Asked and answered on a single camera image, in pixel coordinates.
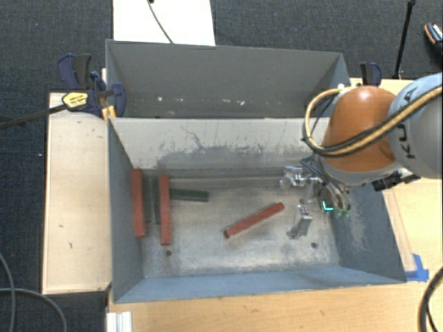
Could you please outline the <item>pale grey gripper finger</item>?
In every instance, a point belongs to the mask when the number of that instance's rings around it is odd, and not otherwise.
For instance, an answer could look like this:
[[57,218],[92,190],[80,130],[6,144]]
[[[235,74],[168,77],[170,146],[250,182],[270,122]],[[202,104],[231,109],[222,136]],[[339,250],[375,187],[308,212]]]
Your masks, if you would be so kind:
[[307,187],[310,178],[304,167],[285,166],[279,184],[281,188]]
[[313,217],[310,214],[309,208],[305,205],[298,205],[295,215],[295,223],[287,232],[287,236],[290,239],[305,237],[309,231],[312,220]]

